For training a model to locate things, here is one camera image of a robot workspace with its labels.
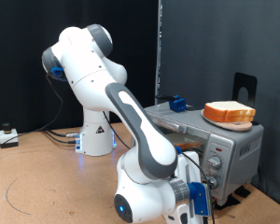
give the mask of silver toaster oven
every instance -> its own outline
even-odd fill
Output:
[[[263,136],[260,124],[246,132],[229,131],[206,121],[200,110],[176,113],[168,103],[147,107],[146,112],[175,145],[198,153],[200,165],[215,186],[212,194],[218,205],[257,174]]]

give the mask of toast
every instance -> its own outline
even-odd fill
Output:
[[[253,117],[256,114],[255,109],[246,105],[242,105],[236,101],[221,101],[221,102],[207,103],[205,104],[204,112],[207,113],[208,115],[213,115],[222,118]]]
[[[235,116],[235,117],[219,117],[210,114],[204,110],[203,115],[205,118],[216,122],[241,122],[241,121],[253,121],[254,116]]]

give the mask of table surface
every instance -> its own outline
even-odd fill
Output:
[[[130,144],[124,125],[113,126]],[[114,209],[113,197],[116,164],[126,151],[118,141],[110,154],[90,157],[77,154],[74,146],[53,142],[44,133],[30,133],[20,138],[18,147],[0,149],[0,224],[125,223]],[[216,224],[280,223],[280,205],[253,186],[245,187],[251,191],[249,197],[234,195],[240,204],[215,209]],[[166,221],[159,217],[147,223]]]

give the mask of black wall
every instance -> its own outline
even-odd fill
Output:
[[[280,1],[162,2],[161,93],[228,101],[236,72],[255,76],[264,138],[253,184],[280,203]]]
[[[125,66],[126,86],[143,107],[154,104],[158,1],[0,1],[0,129],[5,121],[19,133],[42,127],[60,101],[45,79],[41,55],[69,26],[98,23],[111,34],[109,59]],[[82,125],[82,107],[68,83],[52,81],[64,100],[52,129]],[[119,121],[113,116],[112,121]]]

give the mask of cable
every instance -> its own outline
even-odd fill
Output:
[[[202,167],[201,167],[200,165],[198,165],[198,164],[197,164],[193,159],[191,159],[189,156],[187,156],[186,153],[181,152],[181,154],[183,154],[184,157],[186,157],[188,160],[190,160],[191,162],[193,162],[193,164],[194,164],[195,166],[197,166],[198,169],[200,170],[200,172],[203,174],[204,179],[206,180],[207,186],[208,186],[208,188],[209,188],[209,197],[210,197],[210,200],[212,200],[213,198],[212,198],[211,184],[209,183],[209,180],[208,180],[206,174],[204,173]],[[213,219],[213,224],[215,224],[215,215],[214,215],[214,209],[213,209],[213,207],[212,207],[212,219]]]
[[[58,136],[58,137],[66,137],[66,134],[62,134],[62,133],[56,133],[56,132],[54,132],[54,131],[52,131],[52,130],[50,130],[50,129],[45,129],[47,132],[49,132],[49,133],[52,133],[52,134],[54,134],[54,135],[56,135],[56,136]]]
[[[58,110],[57,115],[55,116],[55,118],[54,118],[51,122],[49,122],[48,124],[46,124],[45,126],[39,128],[39,129],[36,129],[36,130],[34,130],[34,131],[30,131],[30,132],[28,132],[28,133],[35,133],[35,132],[44,130],[44,129],[47,128],[51,123],[53,123],[53,122],[56,120],[56,118],[58,118],[58,116],[60,115],[60,112],[62,111],[62,108],[63,108],[63,98],[56,92],[56,90],[54,89],[52,83],[50,82],[50,80],[49,80],[49,73],[47,73],[46,79],[47,79],[49,85],[51,86],[51,88],[53,89],[54,93],[56,94],[56,96],[60,99],[61,104],[60,104],[60,107],[59,107],[59,110]],[[0,147],[1,147],[3,144],[9,142],[10,140],[12,140],[12,139],[14,139],[14,138],[17,138],[17,137],[21,137],[21,136],[26,135],[26,134],[28,134],[28,133],[18,134],[17,136],[12,137],[12,138],[8,139],[6,142],[0,144]]]
[[[54,136],[50,135],[47,131],[44,131],[48,136],[50,136],[52,139],[54,139],[55,141],[57,142],[60,142],[60,143],[66,143],[66,144],[75,144],[76,141],[68,141],[68,142],[64,142],[62,140],[59,140],[57,138],[55,138]]]
[[[115,136],[120,140],[120,142],[121,142],[124,146],[126,146],[126,148],[131,149],[131,148],[128,147],[128,146],[122,141],[122,139],[118,136],[118,134],[117,134],[117,133],[115,132],[115,130],[113,129],[113,127],[112,127],[110,121],[109,121],[108,118],[106,117],[106,114],[105,114],[104,111],[103,111],[103,113],[104,113],[104,116],[105,116],[106,121],[108,122],[108,124],[109,124],[110,128],[112,129],[112,131],[114,132]]]

